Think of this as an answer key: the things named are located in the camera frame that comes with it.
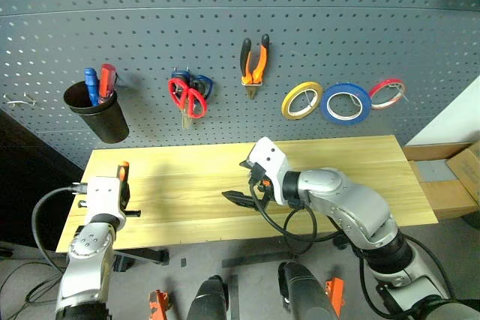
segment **white wall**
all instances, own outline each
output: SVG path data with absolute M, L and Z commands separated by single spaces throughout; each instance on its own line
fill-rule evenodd
M 480 139 L 480 76 L 407 145 L 474 142 Z

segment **cardboard box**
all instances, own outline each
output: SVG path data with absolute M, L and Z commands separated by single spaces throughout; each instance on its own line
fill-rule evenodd
M 447 160 L 448 167 L 465 186 L 474 200 L 480 198 L 480 141 Z

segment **yellow tape roll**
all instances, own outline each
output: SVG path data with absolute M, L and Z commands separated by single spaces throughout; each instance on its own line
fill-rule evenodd
M 308 99 L 308 106 L 299 110 L 297 112 L 291 112 L 290 107 L 292 106 L 292 102 L 300 95 L 304 94 L 306 91 L 312 91 L 314 96 L 312 99 L 307 97 Z M 303 82 L 302 84 L 297 85 L 293 88 L 290 93 L 288 93 L 282 102 L 282 115 L 289 119 L 289 120 L 298 120 L 302 119 L 320 104 L 320 99 L 322 98 L 323 88 L 318 82 Z

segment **red tape roll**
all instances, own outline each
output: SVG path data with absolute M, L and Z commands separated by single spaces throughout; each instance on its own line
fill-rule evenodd
M 383 88 L 385 88 L 386 86 L 398 87 L 398 93 L 392 99 L 387 100 L 384 103 L 374 104 L 374 95 L 378 93 L 380 90 L 382 90 Z M 383 80 L 382 82 L 379 82 L 368 92 L 368 95 L 372 100 L 372 109 L 381 110 L 381 109 L 386 109 L 392 106 L 404 96 L 406 89 L 407 87 L 405 86 L 405 83 L 400 79 L 387 79 L 387 80 Z

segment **scissors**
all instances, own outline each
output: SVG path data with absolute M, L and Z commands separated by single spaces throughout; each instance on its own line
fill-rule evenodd
M 183 79 L 172 78 L 168 82 L 170 97 L 181 111 L 181 125 L 188 128 L 189 119 L 198 119 L 207 113 L 207 103 L 202 93 L 191 88 Z

